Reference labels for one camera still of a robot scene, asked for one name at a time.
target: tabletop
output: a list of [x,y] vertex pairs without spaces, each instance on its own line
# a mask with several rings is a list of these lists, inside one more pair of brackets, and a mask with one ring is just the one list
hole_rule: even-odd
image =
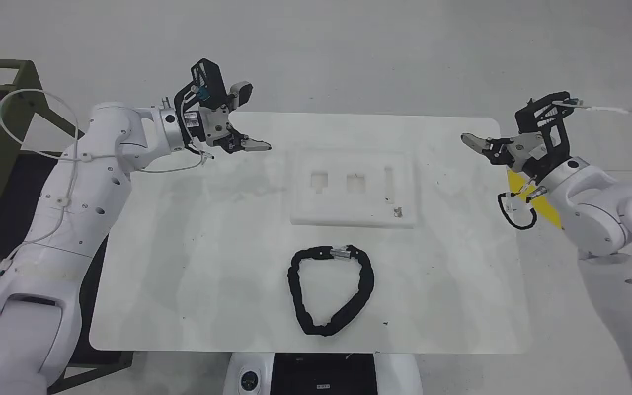
[[[525,351],[528,313],[515,232],[496,194],[503,167],[460,141],[498,137],[489,118],[245,113],[235,127],[269,152],[216,151],[204,167],[132,174],[110,233],[90,333],[101,350],[505,354]],[[293,225],[295,153],[389,151],[412,158],[412,229]],[[175,154],[152,164],[193,164]],[[305,335],[287,269],[298,250],[353,244],[375,289],[332,337]],[[357,291],[359,265],[301,266],[303,300],[325,324]]]

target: white cable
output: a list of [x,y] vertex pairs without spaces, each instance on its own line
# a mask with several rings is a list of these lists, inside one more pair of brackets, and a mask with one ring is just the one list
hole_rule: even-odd
[[[43,93],[45,95],[51,96],[52,98],[57,100],[59,103],[61,103],[66,109],[68,109],[70,111],[70,113],[72,114],[72,116],[74,117],[74,120],[75,120],[75,141],[77,141],[77,136],[79,135],[79,120],[77,119],[77,116],[72,111],[70,106],[68,106],[68,104],[66,104],[66,102],[63,101],[63,99],[61,99],[60,97],[58,97],[56,95],[51,94],[50,92],[45,91],[45,90],[42,90],[42,89],[18,89],[18,90],[15,90],[13,92],[9,92],[9,94],[7,96],[5,96],[4,98],[2,98],[2,100],[0,100],[0,111],[2,110],[2,107],[5,105],[5,103],[9,100],[10,97],[12,97],[13,95],[18,95],[18,94],[23,93],[23,92],[40,92],[40,93]],[[29,151],[36,152],[37,154],[39,154],[41,156],[45,156],[46,158],[50,158],[50,159],[57,159],[57,160],[64,160],[64,161],[77,161],[77,160],[80,160],[80,159],[70,159],[70,158],[58,158],[56,156],[48,155],[45,152],[37,151],[36,149],[29,147],[27,144],[24,143],[24,141],[21,141],[18,137],[13,135],[13,133],[11,133],[11,131],[9,130],[7,125],[4,123],[4,120],[2,119],[2,117],[0,117],[0,126],[9,135],[9,137],[13,138],[18,144],[20,144],[23,149],[27,149]]]
[[606,106],[588,106],[584,104],[583,100],[578,100],[575,104],[573,103],[564,103],[562,101],[556,100],[552,102],[555,106],[562,107],[570,107],[573,109],[581,109],[588,111],[610,111],[621,114],[632,114],[632,109],[622,109],[620,107],[606,107]]
[[[185,121],[185,101],[182,100],[180,102],[180,108],[178,109],[180,112],[180,118],[182,119],[182,124],[185,126],[185,131],[187,132],[187,135],[189,136],[189,139],[191,140],[191,143],[193,143],[195,145],[194,142],[194,138],[191,135],[191,132],[189,131],[189,128],[187,127],[187,122]],[[206,162],[206,153],[204,152],[203,149],[201,149],[200,147],[196,146],[197,151],[199,151],[199,162],[195,163],[194,165],[191,166],[186,166],[186,167],[179,167],[177,169],[167,169],[167,170],[144,170],[144,169],[137,169],[137,171],[142,172],[142,173],[172,173],[172,172],[179,172],[181,170],[189,170],[192,168],[195,168],[199,165],[203,165],[204,162]]]
[[[36,152],[37,154],[39,154],[41,156],[45,156],[47,158],[56,159],[56,160],[65,160],[65,161],[71,161],[72,162],[72,172],[70,174],[70,180],[68,182],[68,188],[66,189],[66,195],[64,196],[64,198],[66,198],[66,201],[70,201],[70,197],[72,196],[72,191],[73,191],[74,185],[75,185],[75,183],[74,183],[75,177],[77,176],[77,164],[78,164],[79,161],[81,161],[81,159],[77,158],[77,150],[78,150],[77,142],[79,140],[79,119],[77,118],[77,115],[72,110],[72,108],[63,99],[61,99],[60,97],[58,97],[56,95],[51,94],[50,92],[42,90],[42,89],[18,89],[18,90],[15,90],[13,92],[10,92],[7,96],[2,98],[2,100],[0,100],[0,115],[2,114],[2,107],[5,105],[6,101],[11,96],[17,95],[17,94],[20,94],[20,93],[23,93],[23,92],[40,92],[40,93],[43,93],[43,94],[45,94],[47,96],[51,96],[52,98],[57,100],[63,107],[68,109],[68,111],[72,114],[72,117],[74,118],[74,121],[75,121],[75,135],[74,135],[74,143],[73,143],[73,150],[72,150],[72,158],[58,158],[56,156],[48,155],[46,153],[37,151],[36,149],[29,148],[31,151]],[[0,116],[0,126],[2,126],[4,131],[6,131],[7,134],[9,134],[9,136],[11,138],[13,138],[18,143],[22,144],[22,147],[25,148],[24,142],[20,141],[19,138],[14,136],[11,133],[11,131],[9,131],[9,129],[7,128],[7,126],[4,123],[4,120],[2,119],[1,116]],[[57,223],[55,224],[55,227],[50,232],[48,232],[45,235],[40,236],[40,237],[38,237],[36,239],[25,240],[22,243],[20,243],[16,248],[13,249],[13,251],[11,251],[11,253],[7,256],[7,258],[2,260],[2,265],[1,266],[4,267],[4,266],[7,265],[7,263],[8,263],[8,266],[6,268],[1,268],[0,267],[0,269],[4,269],[4,271],[6,271],[7,269],[9,269],[9,267],[11,267],[11,264],[13,263],[13,258],[18,253],[20,248],[24,247],[27,244],[32,244],[32,243],[36,243],[38,241],[41,241],[41,240],[51,236],[53,233],[55,233],[57,231],[57,229],[59,229],[59,227],[61,227],[61,224],[63,223],[63,216],[64,216],[65,209],[66,209],[65,207],[61,208],[61,214],[59,215],[59,219],[57,220]]]

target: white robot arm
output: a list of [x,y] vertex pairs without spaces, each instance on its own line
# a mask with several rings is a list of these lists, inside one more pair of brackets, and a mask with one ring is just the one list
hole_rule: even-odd
[[[132,172],[152,172],[144,168],[153,160],[183,149],[203,163],[207,154],[192,146],[194,137],[229,153],[271,149],[228,120],[248,101],[252,85],[236,84],[226,93],[219,68],[206,59],[192,75],[194,81],[176,95],[178,111],[96,106],[76,151],[74,145],[66,149],[50,173],[27,241],[0,267],[2,394],[45,394],[70,361],[81,330],[81,282],[129,197]],[[195,103],[199,110],[186,112]],[[152,145],[143,119],[155,124]]]
[[[557,210],[562,230],[578,247],[579,267],[592,305],[623,352],[632,377],[632,259],[618,253],[632,242],[632,184],[608,176],[580,157],[570,156],[563,118],[580,101],[568,92],[548,95],[515,114],[519,135],[513,138],[482,139],[465,133],[462,141],[486,156],[490,163],[523,172],[537,188],[526,203],[542,195]],[[551,137],[557,130],[559,140]],[[513,223],[506,211],[516,211],[514,194],[499,206],[510,224],[518,229],[531,227]]]

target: yellow tag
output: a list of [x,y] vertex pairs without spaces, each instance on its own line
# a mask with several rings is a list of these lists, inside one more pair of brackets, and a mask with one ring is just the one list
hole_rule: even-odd
[[[526,179],[511,170],[507,170],[507,180],[510,183],[510,191],[517,193],[520,188],[526,184]],[[526,191],[520,197],[522,200],[526,199],[526,196],[535,190],[535,186],[529,186]],[[540,216],[546,218],[549,222],[555,225],[558,228],[562,228],[562,223],[560,222],[560,215],[557,213],[555,208],[546,201],[546,197],[537,197],[532,202],[533,208],[537,211]]]

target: gray floor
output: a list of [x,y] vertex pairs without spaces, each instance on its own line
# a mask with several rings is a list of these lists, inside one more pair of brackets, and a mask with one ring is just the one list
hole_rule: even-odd
[[[511,135],[531,96],[567,89],[630,106],[631,20],[629,0],[0,0],[0,57],[34,60],[44,87],[84,127],[102,101],[160,104],[205,56],[227,82],[254,84],[251,111],[483,116]],[[631,120],[573,115],[574,153],[632,181]],[[30,142],[68,144],[42,124]],[[420,355],[425,392],[630,393],[572,245],[544,222],[518,241],[531,349]],[[216,393],[226,363],[227,355],[143,353],[132,369],[69,393]]]

